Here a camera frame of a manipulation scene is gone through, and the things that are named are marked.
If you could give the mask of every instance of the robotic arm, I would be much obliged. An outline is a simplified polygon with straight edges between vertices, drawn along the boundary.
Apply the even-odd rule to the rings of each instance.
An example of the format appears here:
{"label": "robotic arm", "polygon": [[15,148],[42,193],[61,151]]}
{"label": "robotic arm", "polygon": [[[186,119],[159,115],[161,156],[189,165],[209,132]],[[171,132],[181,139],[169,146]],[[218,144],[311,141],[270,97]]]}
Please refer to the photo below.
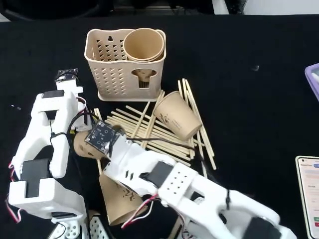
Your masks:
{"label": "robotic arm", "polygon": [[[83,109],[76,99],[83,92],[82,87],[76,86],[75,79],[72,81],[59,81],[57,91],[37,95],[29,128],[11,162],[19,181],[10,183],[8,202],[29,214],[62,224],[62,239],[86,239],[83,197],[56,180],[65,176],[67,168],[70,147],[65,134],[72,119]],[[34,160],[48,145],[53,147],[52,158]]]}
{"label": "robotic arm", "polygon": [[[101,121],[85,141],[110,157],[105,175],[140,196],[158,194],[163,206],[176,210],[198,239],[297,238],[279,225],[280,217],[272,209],[240,192],[226,190],[167,155],[145,151]],[[194,193],[201,196],[192,200]],[[225,202],[228,194],[230,210]]]}

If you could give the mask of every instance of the crushed paper cup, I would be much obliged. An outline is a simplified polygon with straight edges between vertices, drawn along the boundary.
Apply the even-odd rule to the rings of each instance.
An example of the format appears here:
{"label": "crushed paper cup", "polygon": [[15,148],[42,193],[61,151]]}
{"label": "crushed paper cup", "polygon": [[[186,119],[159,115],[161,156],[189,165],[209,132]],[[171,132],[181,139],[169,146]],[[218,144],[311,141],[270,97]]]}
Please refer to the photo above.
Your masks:
{"label": "crushed paper cup", "polygon": [[[139,195],[118,185],[104,174],[100,175],[99,182],[110,226],[127,221],[143,203]],[[138,215],[143,213],[146,208],[142,208]]]}
{"label": "crushed paper cup", "polygon": [[154,115],[183,141],[194,136],[202,126],[178,91],[165,96],[155,107]]}

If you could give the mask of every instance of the black cloth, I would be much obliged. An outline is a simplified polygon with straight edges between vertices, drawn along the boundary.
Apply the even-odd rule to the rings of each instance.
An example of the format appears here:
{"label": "black cloth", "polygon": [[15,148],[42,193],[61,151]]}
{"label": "black cloth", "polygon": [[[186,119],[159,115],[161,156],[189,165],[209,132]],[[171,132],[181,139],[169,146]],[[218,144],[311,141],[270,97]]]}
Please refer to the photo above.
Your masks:
{"label": "black cloth", "polygon": [[[102,102],[84,58],[90,29],[151,27],[167,36],[162,76],[166,92],[185,77],[215,151],[217,180],[274,209],[298,236],[306,227],[295,157],[319,155],[319,104],[304,70],[319,61],[319,16],[166,16],[13,22],[0,24],[0,202],[7,165],[24,137],[35,96],[55,89],[59,69],[79,68],[85,97],[102,116],[125,104]],[[145,103],[127,103],[142,109]],[[102,208],[95,162],[81,159],[90,208]],[[53,225],[23,213],[15,225],[0,204],[4,238],[44,239]],[[154,212],[117,238],[165,238],[175,214]]]}

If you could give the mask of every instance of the wire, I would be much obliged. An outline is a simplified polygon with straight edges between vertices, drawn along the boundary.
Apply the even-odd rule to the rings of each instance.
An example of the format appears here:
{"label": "wire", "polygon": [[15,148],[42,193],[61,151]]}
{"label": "wire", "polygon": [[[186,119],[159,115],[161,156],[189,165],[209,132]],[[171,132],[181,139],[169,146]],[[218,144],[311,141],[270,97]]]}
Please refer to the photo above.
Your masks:
{"label": "wire", "polygon": [[61,77],[61,76],[65,76],[65,75],[75,76],[76,79],[77,79],[78,81],[80,81],[80,78],[78,77],[78,75],[75,74],[75,73],[73,73],[73,72],[64,72],[64,73],[58,75],[58,76],[54,79],[54,81],[55,81],[55,82],[60,82],[60,81],[62,81],[62,80],[60,80],[60,77]]}
{"label": "wire", "polygon": [[63,225],[62,223],[57,223],[57,224],[63,226],[63,227],[64,227],[64,231],[63,231],[63,233],[62,233],[60,236],[58,236],[57,238],[54,238],[54,239],[59,239],[59,238],[61,238],[61,237],[65,234],[65,232],[66,232],[66,226],[65,226],[65,225]]}
{"label": "wire", "polygon": [[15,179],[14,179],[14,172],[15,172],[14,168],[13,168],[13,169],[11,169],[11,173],[10,173],[10,181],[11,181],[11,182],[15,182]]}
{"label": "wire", "polygon": [[113,134],[113,136],[112,136],[112,138],[111,138],[111,140],[110,140],[110,144],[109,144],[109,157],[110,157],[110,158],[112,157],[113,144],[115,143],[114,141],[115,141],[115,139],[116,139],[116,134],[117,134],[118,132],[121,132],[121,131],[125,133],[125,130],[124,130],[119,124],[114,125],[114,126],[112,127],[112,130],[114,131],[114,134]]}
{"label": "wire", "polygon": [[128,225],[132,224],[132,220],[134,219],[134,217],[137,215],[137,213],[139,213],[139,211],[145,206],[147,205],[150,201],[153,201],[156,197],[158,196],[158,194],[155,194],[154,196],[151,196],[149,199],[145,200],[137,209],[136,211],[133,213],[133,215],[126,221],[123,223],[123,225],[121,226],[121,229],[124,229],[125,227],[127,227]]}
{"label": "wire", "polygon": [[8,202],[8,197],[9,195],[6,196],[6,199],[5,199],[5,205],[6,205],[6,208],[10,214],[10,216],[12,217],[12,219],[14,220],[15,223],[19,223],[21,222],[22,218],[21,218],[21,211],[23,209],[19,209],[18,212],[17,212],[17,215],[14,213],[14,211],[12,210],[12,208],[10,207],[9,205],[9,202]]}
{"label": "wire", "polygon": [[[71,155],[71,157],[72,157],[73,163],[75,164],[75,167],[77,168],[77,171],[78,171],[80,187],[81,187],[81,190],[82,190],[82,193],[83,193],[83,201],[84,201],[86,216],[89,217],[88,203],[85,200],[85,192],[84,192],[84,188],[83,188],[83,177],[82,177],[82,174],[81,174],[80,166],[79,166],[78,161],[74,158],[73,154]],[[86,227],[87,227],[87,230],[88,230],[89,239],[92,239],[91,238],[91,233],[90,233],[90,220],[89,220],[89,218],[87,218],[87,220],[86,220]]]}
{"label": "wire", "polygon": [[68,129],[67,129],[67,131],[66,131],[66,134],[67,134],[68,138],[69,138],[69,134],[70,134],[70,131],[71,131],[71,128],[72,128],[72,125],[74,124],[74,122],[75,122],[78,118],[80,118],[81,116],[88,116],[88,115],[93,116],[93,117],[95,117],[97,120],[99,120],[99,118],[98,118],[95,114],[93,114],[93,113],[91,113],[91,112],[83,112],[83,113],[77,114],[77,115],[71,120],[71,122],[70,122],[70,124],[69,124],[69,127],[68,127]]}
{"label": "wire", "polygon": [[132,140],[132,141],[154,141],[154,140],[159,140],[159,141],[164,141],[166,143],[171,143],[171,144],[174,144],[176,146],[180,146],[180,147],[183,147],[183,148],[187,148],[187,149],[191,149],[191,150],[194,150],[195,149],[191,146],[188,146],[188,145],[185,145],[185,144],[182,144],[182,143],[176,143],[176,142],[173,142],[173,141],[170,141],[166,138],[126,138],[127,140]]}
{"label": "wire", "polygon": [[142,217],[134,218],[134,219],[131,221],[131,223],[136,222],[136,221],[138,221],[138,220],[140,220],[140,219],[147,218],[147,217],[151,214],[151,212],[152,212],[153,204],[154,204],[154,200],[151,202],[151,206],[150,206],[150,209],[149,209],[148,213],[146,213],[146,214],[145,214],[144,216],[142,216]]}
{"label": "wire", "polygon": [[82,103],[84,104],[83,109],[81,109],[81,110],[79,111],[79,113],[78,113],[78,114],[80,114],[80,113],[82,113],[82,112],[85,111],[87,103],[86,103],[86,100],[85,100],[83,97],[77,96],[76,98],[77,98],[80,102],[82,102]]}

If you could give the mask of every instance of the beige plastic basket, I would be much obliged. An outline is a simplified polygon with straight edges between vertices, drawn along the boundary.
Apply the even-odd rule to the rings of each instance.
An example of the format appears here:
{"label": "beige plastic basket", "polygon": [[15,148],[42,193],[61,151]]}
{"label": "beige plastic basket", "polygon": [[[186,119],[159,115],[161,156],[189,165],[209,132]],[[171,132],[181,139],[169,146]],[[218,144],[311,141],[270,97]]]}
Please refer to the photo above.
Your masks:
{"label": "beige plastic basket", "polygon": [[[160,94],[160,82],[166,57],[165,48],[162,58],[157,61],[139,63],[126,60],[123,51],[123,40],[133,29],[114,31],[92,29],[86,37],[84,56],[88,61],[96,86],[98,97],[102,101],[156,101]],[[150,82],[139,82],[136,69],[152,69],[156,74],[150,77]]]}

